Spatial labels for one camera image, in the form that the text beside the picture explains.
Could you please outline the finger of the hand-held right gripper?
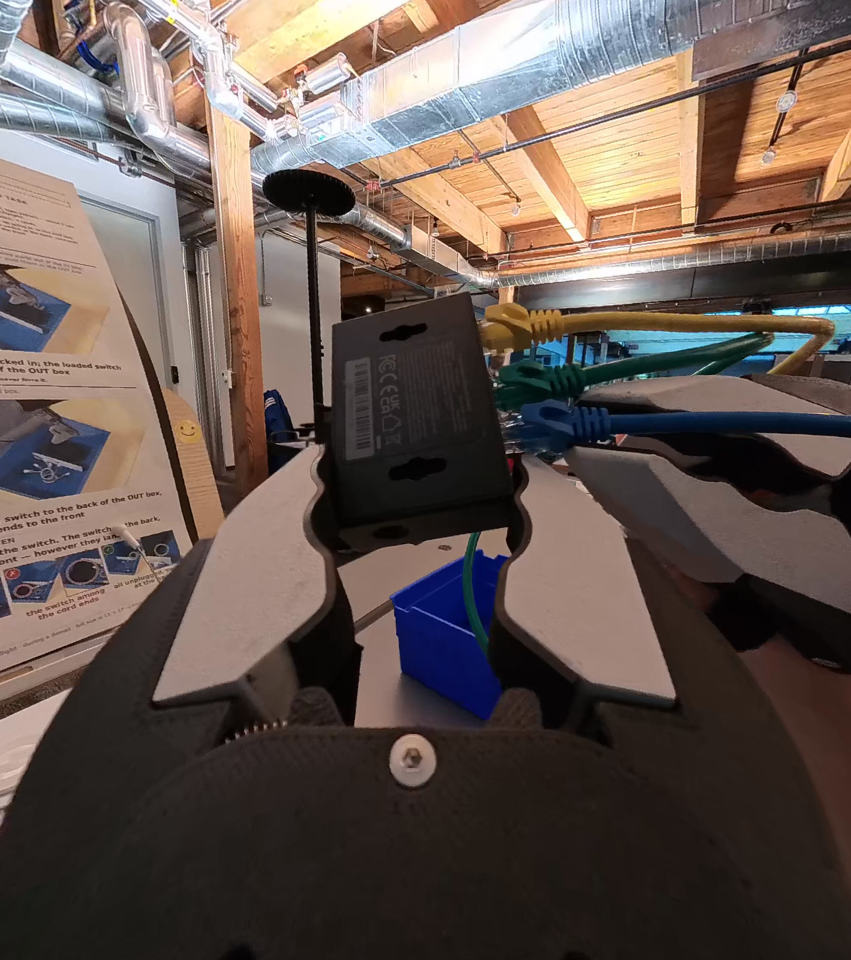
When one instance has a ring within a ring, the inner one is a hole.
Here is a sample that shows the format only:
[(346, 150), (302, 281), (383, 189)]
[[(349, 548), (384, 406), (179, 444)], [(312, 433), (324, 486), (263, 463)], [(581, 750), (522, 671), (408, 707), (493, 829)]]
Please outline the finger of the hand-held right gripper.
[(768, 510), (652, 453), (574, 446), (566, 463), (657, 557), (703, 583), (744, 575), (851, 615), (851, 536), (813, 510)]
[[(611, 413), (764, 412), (851, 415), (851, 387), (796, 375), (685, 375), (619, 382), (585, 391), (579, 405)], [(701, 476), (754, 474), (773, 481), (832, 481), (851, 468), (851, 438), (797, 435), (669, 434), (627, 439)]]

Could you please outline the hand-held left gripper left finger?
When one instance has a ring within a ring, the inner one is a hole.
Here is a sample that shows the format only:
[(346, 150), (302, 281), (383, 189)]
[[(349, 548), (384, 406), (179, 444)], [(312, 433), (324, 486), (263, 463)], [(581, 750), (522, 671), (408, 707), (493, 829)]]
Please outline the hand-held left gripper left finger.
[(229, 515), (205, 556), (154, 691), (158, 706), (220, 699), (291, 707), (322, 688), (358, 700), (354, 619), (331, 549), (322, 444), (300, 451)]

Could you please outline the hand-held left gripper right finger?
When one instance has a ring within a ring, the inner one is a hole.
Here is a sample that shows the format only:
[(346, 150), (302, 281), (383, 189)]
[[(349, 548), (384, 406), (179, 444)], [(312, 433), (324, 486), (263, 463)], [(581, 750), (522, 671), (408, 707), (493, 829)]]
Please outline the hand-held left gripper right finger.
[(515, 500), (493, 602), (489, 658), (544, 710), (598, 703), (672, 710), (676, 690), (620, 524), (534, 455)]

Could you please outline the black network switch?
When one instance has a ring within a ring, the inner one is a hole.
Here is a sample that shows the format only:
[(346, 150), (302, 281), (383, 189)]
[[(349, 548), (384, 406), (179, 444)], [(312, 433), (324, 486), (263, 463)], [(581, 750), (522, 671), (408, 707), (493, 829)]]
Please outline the black network switch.
[(469, 294), (336, 323), (331, 371), (327, 489), (348, 547), (508, 525), (514, 483)]

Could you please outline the person's right hand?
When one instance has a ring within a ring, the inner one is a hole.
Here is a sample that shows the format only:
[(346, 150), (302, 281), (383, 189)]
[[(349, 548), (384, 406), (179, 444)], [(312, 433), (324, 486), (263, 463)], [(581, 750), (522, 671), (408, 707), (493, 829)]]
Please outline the person's right hand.
[(771, 634), (740, 651), (710, 617), (715, 590), (692, 581), (651, 552), (635, 536), (626, 539), (677, 589), (684, 609), (695, 612), (720, 648), (745, 667), (783, 722), (824, 805), (851, 807), (851, 675), (803, 657), (792, 643)]

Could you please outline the wooden poster board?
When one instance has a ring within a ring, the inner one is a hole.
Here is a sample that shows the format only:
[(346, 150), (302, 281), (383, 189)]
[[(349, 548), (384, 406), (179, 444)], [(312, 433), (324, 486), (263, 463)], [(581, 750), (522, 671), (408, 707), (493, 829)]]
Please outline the wooden poster board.
[(176, 391), (160, 384), (132, 311), (121, 294), (119, 299), (144, 371), (188, 536), (192, 544), (211, 540), (225, 522), (225, 512), (199, 416)]

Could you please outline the blue plastic bin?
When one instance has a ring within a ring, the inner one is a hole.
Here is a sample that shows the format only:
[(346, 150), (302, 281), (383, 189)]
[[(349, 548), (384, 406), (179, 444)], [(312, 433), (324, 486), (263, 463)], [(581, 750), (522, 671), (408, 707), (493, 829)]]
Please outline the blue plastic bin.
[(426, 688), (486, 720), (502, 685), (475, 637), (456, 558), (391, 596), (400, 668)]

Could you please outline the instruction poster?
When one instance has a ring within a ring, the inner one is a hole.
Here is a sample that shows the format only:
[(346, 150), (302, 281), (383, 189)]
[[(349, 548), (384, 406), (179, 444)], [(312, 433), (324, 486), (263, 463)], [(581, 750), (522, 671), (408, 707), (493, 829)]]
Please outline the instruction poster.
[(192, 547), (72, 184), (0, 158), (0, 676), (118, 628)]

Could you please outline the white door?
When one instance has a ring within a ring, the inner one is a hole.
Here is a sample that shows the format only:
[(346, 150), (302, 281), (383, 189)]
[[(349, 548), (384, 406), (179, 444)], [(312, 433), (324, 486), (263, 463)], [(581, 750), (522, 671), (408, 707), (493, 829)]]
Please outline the white door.
[(158, 382), (170, 388), (176, 368), (168, 330), (158, 222), (144, 212), (101, 198), (82, 195), (80, 201), (148, 350)]

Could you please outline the long spiral ceiling duct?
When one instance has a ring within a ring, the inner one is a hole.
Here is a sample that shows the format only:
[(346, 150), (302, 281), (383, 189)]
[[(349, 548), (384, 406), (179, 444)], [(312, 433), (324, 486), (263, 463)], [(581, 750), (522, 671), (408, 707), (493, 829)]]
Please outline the long spiral ceiling duct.
[(707, 267), (767, 263), (781, 259), (845, 255), (851, 253), (851, 231), (830, 235), (777, 234), (728, 243), (699, 244), (685, 252), (611, 261), (588, 257), (577, 265), (535, 265), (529, 269), (480, 269), (455, 249), (421, 229), (408, 225), (394, 252), (415, 266), (440, 277), (467, 283), (483, 292), (504, 287), (529, 287), (550, 283), (611, 281), (649, 274)]

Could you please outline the wooden support post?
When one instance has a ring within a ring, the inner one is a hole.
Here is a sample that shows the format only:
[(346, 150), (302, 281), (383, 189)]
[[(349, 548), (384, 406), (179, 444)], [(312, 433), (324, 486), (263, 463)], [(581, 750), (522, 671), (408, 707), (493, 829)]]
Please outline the wooden support post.
[(232, 387), (229, 414), (237, 492), (268, 478), (250, 131), (204, 101)]

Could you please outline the foil wrapped rectangular duct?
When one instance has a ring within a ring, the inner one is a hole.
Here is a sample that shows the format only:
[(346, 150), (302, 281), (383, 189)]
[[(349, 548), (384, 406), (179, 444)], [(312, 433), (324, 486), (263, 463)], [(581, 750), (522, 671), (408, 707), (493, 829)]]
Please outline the foil wrapped rectangular duct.
[(261, 174), (393, 154), (690, 48), (708, 2), (511, 2), (308, 103), (251, 151)]

